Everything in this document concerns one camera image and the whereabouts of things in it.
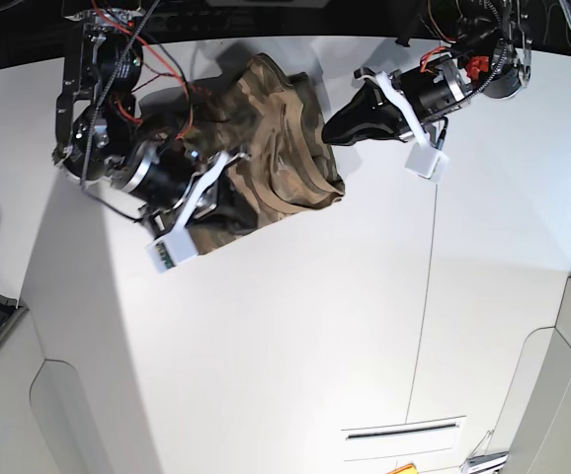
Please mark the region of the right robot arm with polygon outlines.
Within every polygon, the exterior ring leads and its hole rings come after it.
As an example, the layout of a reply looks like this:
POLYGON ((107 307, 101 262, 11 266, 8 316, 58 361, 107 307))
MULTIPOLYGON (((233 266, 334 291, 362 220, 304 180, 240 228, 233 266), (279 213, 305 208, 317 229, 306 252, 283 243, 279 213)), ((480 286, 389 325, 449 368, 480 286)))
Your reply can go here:
POLYGON ((160 237, 187 210, 187 226, 212 226, 244 235, 258 213, 224 172, 198 184, 228 152, 227 166, 246 158, 237 145, 200 144, 210 126, 227 124, 206 110, 206 94, 192 85, 177 60, 154 49, 146 24, 158 4, 139 1, 66 1, 77 26, 66 48, 62 91, 55 106, 52 161, 81 192, 160 237), (97 196, 101 181, 137 198, 136 215, 97 196))

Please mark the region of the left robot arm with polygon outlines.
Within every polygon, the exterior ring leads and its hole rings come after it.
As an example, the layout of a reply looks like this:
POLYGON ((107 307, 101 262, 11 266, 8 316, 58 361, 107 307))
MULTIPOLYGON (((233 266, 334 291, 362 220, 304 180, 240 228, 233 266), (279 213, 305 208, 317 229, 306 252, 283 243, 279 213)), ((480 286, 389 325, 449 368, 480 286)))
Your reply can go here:
POLYGON ((478 95, 507 99, 531 78, 529 20, 524 1, 458 1, 454 29, 437 24, 432 4, 421 1, 419 19, 440 43, 424 53, 416 67, 354 73, 362 86, 353 99, 324 125, 322 138, 335 146, 359 141, 417 138, 478 95))

